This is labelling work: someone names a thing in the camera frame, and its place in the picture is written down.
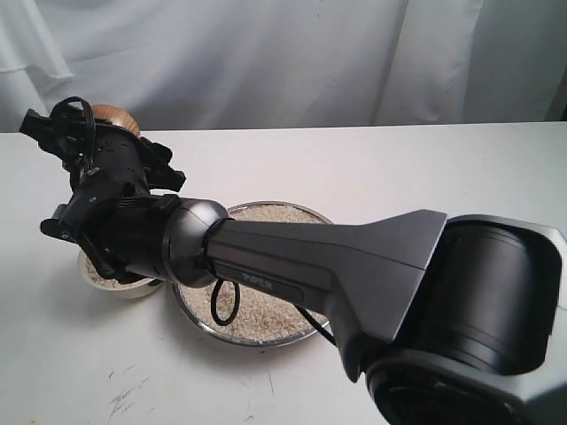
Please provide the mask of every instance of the metal bowl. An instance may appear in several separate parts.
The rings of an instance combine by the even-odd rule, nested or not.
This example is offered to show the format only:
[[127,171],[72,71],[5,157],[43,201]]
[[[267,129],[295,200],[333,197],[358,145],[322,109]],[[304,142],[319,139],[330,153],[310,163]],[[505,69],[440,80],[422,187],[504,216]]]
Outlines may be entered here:
[[[237,212],[242,211],[246,208],[250,208],[250,207],[254,207],[254,206],[263,206],[263,205],[292,206],[294,208],[297,208],[298,210],[301,210],[304,213],[308,213],[308,214],[316,217],[316,219],[322,221],[325,224],[332,224],[332,221],[330,221],[328,218],[324,217],[320,213],[315,212],[313,210],[310,210],[309,208],[306,208],[305,206],[291,204],[289,202],[280,202],[280,201],[250,202],[250,203],[247,203],[247,204],[241,204],[241,205],[233,206],[233,207],[228,209],[228,212],[229,213],[237,213]],[[187,317],[187,319],[189,319],[191,323],[193,323],[194,325],[196,325],[200,329],[204,330],[207,334],[209,334],[213,338],[224,341],[225,343],[234,344],[234,345],[243,345],[245,347],[256,347],[256,348],[280,347],[280,346],[283,346],[283,345],[289,345],[289,344],[296,343],[298,341],[301,341],[302,339],[305,339],[305,338],[317,333],[316,329],[309,328],[308,330],[306,330],[305,332],[302,332],[302,333],[293,334],[293,335],[290,335],[290,336],[285,336],[283,338],[277,338],[277,339],[272,339],[272,340],[269,340],[269,341],[262,341],[262,342],[252,341],[252,340],[249,340],[249,339],[243,339],[243,338],[238,338],[238,337],[235,337],[235,336],[223,334],[222,332],[219,332],[218,330],[211,328],[206,323],[204,323],[200,318],[198,318],[195,314],[193,314],[193,312],[191,311],[189,306],[185,303],[185,300],[183,298],[183,295],[182,295],[178,285],[173,285],[173,290],[174,290],[174,294],[175,294],[175,299],[177,300],[177,303],[179,304],[183,313],[185,314],[185,317]],[[327,327],[328,325],[329,325],[329,321],[325,321],[324,323],[322,323],[322,326],[324,326],[324,327]]]

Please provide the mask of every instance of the white bowl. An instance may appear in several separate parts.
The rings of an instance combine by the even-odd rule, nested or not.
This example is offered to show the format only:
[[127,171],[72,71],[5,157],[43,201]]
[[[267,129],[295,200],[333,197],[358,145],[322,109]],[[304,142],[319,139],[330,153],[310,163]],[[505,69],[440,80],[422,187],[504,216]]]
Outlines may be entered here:
[[79,267],[79,273],[86,283],[94,286],[98,290],[104,290],[117,298],[133,299],[145,297],[146,295],[150,295],[152,292],[155,292],[163,285],[163,282],[161,281],[146,278],[137,282],[125,284],[119,288],[107,288],[105,286],[101,286],[90,277],[89,270],[87,269],[87,254],[85,254],[84,251],[79,252],[77,266]]

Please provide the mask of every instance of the white backdrop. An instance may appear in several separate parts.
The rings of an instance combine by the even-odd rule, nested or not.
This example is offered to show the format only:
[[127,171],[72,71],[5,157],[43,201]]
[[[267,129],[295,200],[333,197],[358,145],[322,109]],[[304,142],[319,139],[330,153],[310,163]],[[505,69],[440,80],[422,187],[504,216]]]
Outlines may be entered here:
[[542,120],[565,0],[8,0],[0,131],[71,95],[142,129]]

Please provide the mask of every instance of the white tabletop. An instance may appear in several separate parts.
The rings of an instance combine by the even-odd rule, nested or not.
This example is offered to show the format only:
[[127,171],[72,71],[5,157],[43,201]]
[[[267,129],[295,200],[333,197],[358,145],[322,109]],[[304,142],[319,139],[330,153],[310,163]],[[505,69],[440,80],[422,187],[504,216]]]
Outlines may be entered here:
[[[567,232],[565,123],[145,135],[173,149],[186,197],[290,201],[337,223],[429,208]],[[23,135],[0,148],[0,423],[382,421],[319,336],[227,346],[183,318],[169,287],[127,302],[82,282],[78,248],[39,232],[70,196],[67,174]]]

